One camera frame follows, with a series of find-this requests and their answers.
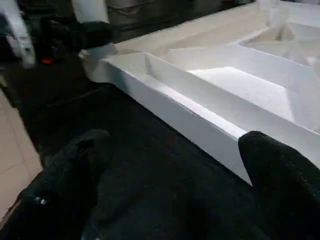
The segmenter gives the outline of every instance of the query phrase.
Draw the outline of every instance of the tiled floor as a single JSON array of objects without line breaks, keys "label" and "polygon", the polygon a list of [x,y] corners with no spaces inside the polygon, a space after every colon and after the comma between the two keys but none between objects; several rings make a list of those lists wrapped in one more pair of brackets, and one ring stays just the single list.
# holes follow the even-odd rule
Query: tiled floor
[{"label": "tiled floor", "polygon": [[0,220],[41,169],[18,111],[0,90]]}]

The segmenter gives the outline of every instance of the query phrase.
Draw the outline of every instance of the white foam board model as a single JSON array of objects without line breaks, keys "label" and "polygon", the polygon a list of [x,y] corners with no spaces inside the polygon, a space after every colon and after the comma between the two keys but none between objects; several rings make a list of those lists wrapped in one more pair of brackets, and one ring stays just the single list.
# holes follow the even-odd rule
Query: white foam board model
[{"label": "white foam board model", "polygon": [[248,183],[238,139],[249,131],[320,167],[320,7],[262,6],[119,43],[91,80],[115,84]]}]

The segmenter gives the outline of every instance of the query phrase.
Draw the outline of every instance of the black cloth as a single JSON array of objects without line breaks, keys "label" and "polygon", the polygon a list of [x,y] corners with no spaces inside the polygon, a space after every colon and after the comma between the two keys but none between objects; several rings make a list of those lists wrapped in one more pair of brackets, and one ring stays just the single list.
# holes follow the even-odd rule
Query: black cloth
[{"label": "black cloth", "polygon": [[297,150],[261,132],[239,139],[257,202],[275,239],[320,239],[320,171]]},{"label": "black cloth", "polygon": [[79,240],[111,159],[108,132],[90,130],[73,139],[19,194],[0,239]]}]

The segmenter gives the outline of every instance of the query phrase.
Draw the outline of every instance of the black machine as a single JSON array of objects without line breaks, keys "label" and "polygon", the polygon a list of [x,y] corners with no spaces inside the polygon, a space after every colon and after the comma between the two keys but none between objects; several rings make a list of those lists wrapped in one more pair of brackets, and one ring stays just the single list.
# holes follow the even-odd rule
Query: black machine
[{"label": "black machine", "polygon": [[25,67],[52,64],[66,54],[104,46],[113,27],[102,21],[80,23],[75,16],[59,16],[50,4],[1,2],[0,62],[22,59]]}]

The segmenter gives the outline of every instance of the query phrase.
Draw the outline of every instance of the white plastic part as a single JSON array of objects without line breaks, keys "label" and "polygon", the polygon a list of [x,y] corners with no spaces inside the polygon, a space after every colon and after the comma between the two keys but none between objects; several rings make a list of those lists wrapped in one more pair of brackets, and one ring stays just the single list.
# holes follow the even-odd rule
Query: white plastic part
[{"label": "white plastic part", "polygon": [[[105,0],[72,0],[74,13],[80,23],[102,21],[109,23],[108,9]],[[117,49],[113,43],[88,50],[82,50],[80,58],[87,77],[93,82],[101,82],[104,69],[101,68],[99,60],[107,56],[113,56]]]},{"label": "white plastic part", "polygon": [[21,58],[25,68],[33,67],[36,64],[36,53],[17,2],[1,0],[0,13],[5,16],[9,24],[12,36],[8,36],[7,39],[14,54]]}]

